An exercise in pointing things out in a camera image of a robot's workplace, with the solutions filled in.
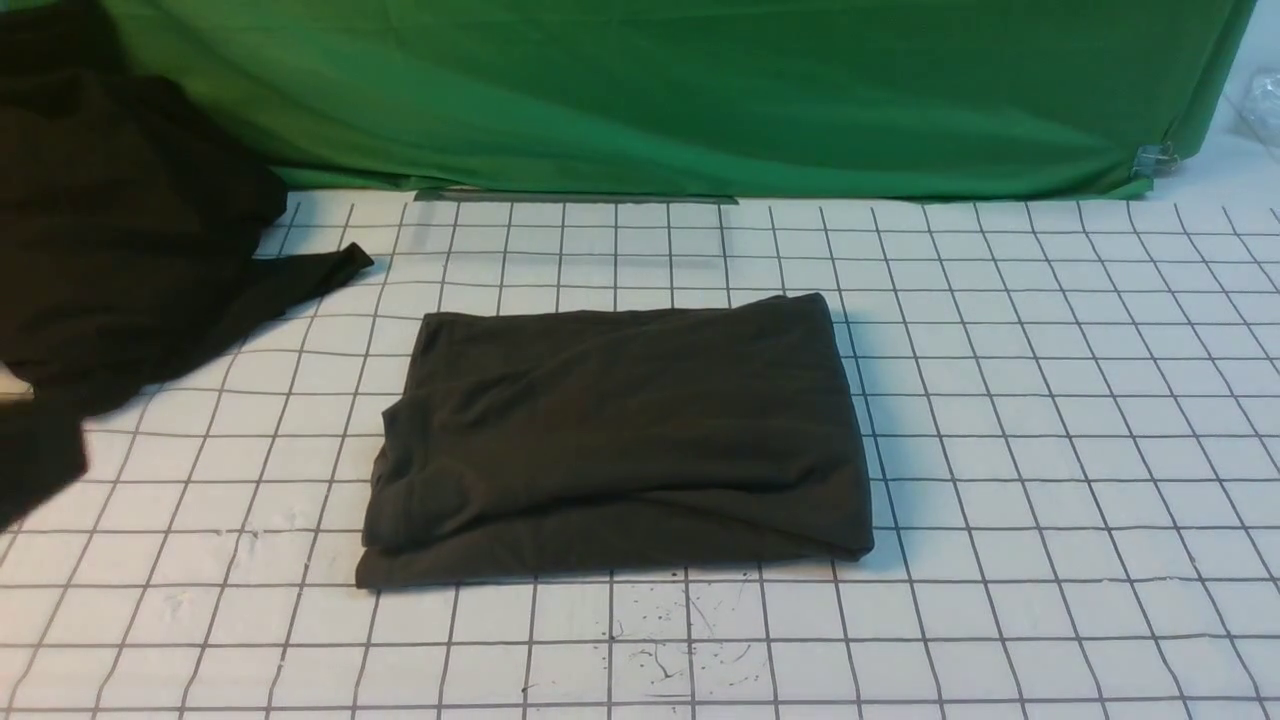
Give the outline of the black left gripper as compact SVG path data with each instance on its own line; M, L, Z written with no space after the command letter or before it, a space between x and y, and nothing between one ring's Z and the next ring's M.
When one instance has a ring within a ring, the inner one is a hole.
M1 528L14 527L82 478L83 418L35 398L1 405Z

